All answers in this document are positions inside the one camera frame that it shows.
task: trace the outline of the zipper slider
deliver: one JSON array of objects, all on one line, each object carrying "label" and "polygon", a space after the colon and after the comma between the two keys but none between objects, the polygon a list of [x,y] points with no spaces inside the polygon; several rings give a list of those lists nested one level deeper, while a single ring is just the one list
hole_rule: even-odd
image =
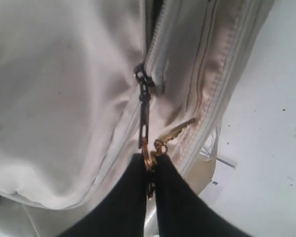
[{"label": "zipper slider", "polygon": [[152,78],[148,77],[145,70],[144,64],[141,63],[134,69],[134,76],[140,86],[139,100],[141,102],[140,108],[140,125],[139,125],[139,143],[138,148],[143,147],[144,139],[148,143],[148,132],[149,132],[149,110],[151,92],[150,90],[154,87]]}]

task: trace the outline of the white bag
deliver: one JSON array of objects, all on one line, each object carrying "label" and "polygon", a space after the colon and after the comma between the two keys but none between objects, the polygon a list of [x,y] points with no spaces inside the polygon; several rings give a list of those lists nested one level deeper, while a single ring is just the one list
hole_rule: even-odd
[{"label": "white bag", "polygon": [[[0,232],[52,237],[105,198],[139,152],[141,62],[155,83],[149,140],[194,117],[169,156],[183,177],[200,151],[215,158],[222,115],[272,4],[1,0]],[[149,205],[146,236],[157,232]]]}]

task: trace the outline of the white floor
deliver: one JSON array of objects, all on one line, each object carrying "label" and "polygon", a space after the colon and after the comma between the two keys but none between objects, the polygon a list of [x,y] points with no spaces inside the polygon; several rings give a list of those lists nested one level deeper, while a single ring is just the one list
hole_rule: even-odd
[{"label": "white floor", "polygon": [[296,237],[296,0],[276,2],[223,118],[237,164],[213,209],[255,237]]}]

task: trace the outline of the black zipper pull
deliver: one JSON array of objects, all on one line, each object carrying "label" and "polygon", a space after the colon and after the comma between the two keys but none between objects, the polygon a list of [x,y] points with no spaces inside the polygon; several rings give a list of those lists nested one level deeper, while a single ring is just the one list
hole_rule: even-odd
[{"label": "black zipper pull", "polygon": [[151,100],[150,90],[154,87],[153,80],[147,76],[144,65],[139,64],[134,69],[134,76],[140,86],[140,96],[139,100],[141,102],[140,108],[140,125],[139,125],[139,143],[138,148],[143,147],[143,140],[145,139],[148,143],[148,133],[149,133],[149,103]]}]

